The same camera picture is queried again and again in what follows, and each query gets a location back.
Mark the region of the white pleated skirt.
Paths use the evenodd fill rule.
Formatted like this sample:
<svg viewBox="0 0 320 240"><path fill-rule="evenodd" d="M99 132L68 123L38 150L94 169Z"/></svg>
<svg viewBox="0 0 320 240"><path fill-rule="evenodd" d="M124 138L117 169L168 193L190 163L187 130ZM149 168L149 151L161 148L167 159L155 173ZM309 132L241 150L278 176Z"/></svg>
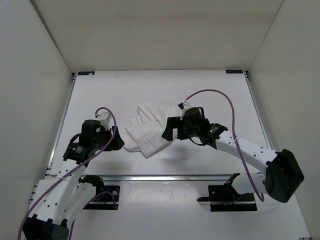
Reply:
<svg viewBox="0 0 320 240"><path fill-rule="evenodd" d="M122 134L124 148L129 152L141 152L147 159L169 141L162 138L167 126L167 118L180 117L182 110L178 106L165 103L139 103L136 117L132 118L130 126Z"/></svg>

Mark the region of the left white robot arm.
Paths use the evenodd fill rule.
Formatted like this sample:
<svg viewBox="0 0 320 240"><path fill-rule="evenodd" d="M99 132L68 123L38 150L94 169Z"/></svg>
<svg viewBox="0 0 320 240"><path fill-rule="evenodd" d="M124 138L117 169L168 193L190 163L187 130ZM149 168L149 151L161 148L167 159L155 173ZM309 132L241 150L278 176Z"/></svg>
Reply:
<svg viewBox="0 0 320 240"><path fill-rule="evenodd" d="M95 200L110 196L113 208L116 200L112 191L105 190L98 175L86 175L90 161L102 152L120 150L124 142L120 137L114 114L106 107L95 111L95 118L85 120L81 132L74 135L64 152L58 175L53 184L29 208L23 218L18 239L69 240L77 215Z"/></svg>

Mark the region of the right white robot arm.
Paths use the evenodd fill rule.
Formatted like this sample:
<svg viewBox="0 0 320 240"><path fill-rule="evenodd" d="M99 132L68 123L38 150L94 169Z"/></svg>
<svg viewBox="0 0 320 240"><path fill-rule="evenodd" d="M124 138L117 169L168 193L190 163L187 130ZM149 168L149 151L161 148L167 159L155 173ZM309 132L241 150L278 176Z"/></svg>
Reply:
<svg viewBox="0 0 320 240"><path fill-rule="evenodd" d="M174 130L179 140L199 138L200 146L210 146L243 159L259 171L251 176L258 192L280 203L287 203L305 179L291 151L267 149L235 137L227 127L209 122L202 107L189 108L183 116L168 117L162 138L172 141Z"/></svg>

